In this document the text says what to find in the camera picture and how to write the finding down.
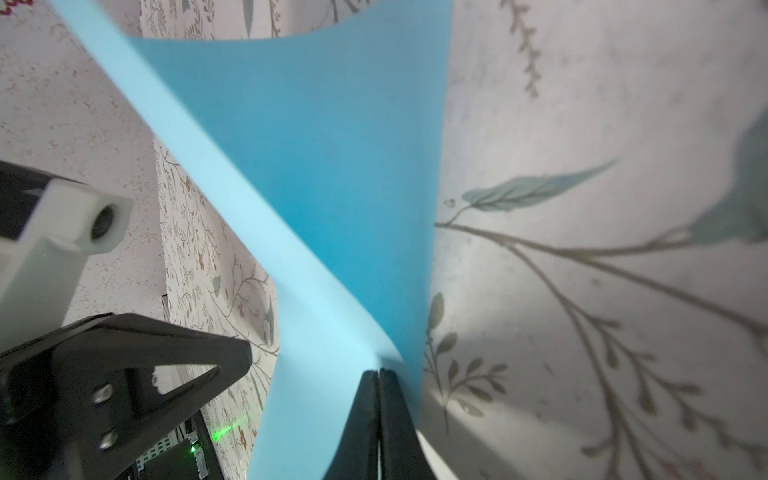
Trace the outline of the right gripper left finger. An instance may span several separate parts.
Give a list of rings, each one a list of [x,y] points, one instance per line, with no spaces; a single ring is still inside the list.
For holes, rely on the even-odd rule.
[[[376,371],[365,371],[324,480],[376,480],[379,431],[379,375]]]

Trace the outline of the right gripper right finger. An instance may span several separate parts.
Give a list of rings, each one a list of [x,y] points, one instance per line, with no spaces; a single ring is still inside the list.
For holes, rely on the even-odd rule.
[[[381,478],[436,480],[394,371],[379,371]]]

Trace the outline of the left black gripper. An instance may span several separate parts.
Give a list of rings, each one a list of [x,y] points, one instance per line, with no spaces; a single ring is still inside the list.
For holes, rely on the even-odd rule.
[[[242,339],[102,314],[1,355],[1,476],[114,479],[252,363]]]

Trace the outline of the light blue square paper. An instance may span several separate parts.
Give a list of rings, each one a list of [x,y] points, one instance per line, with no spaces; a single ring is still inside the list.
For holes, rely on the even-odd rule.
[[[362,374],[420,409],[451,31],[448,1],[379,1],[302,35],[125,35],[54,9],[261,264],[279,353],[255,479],[324,479]]]

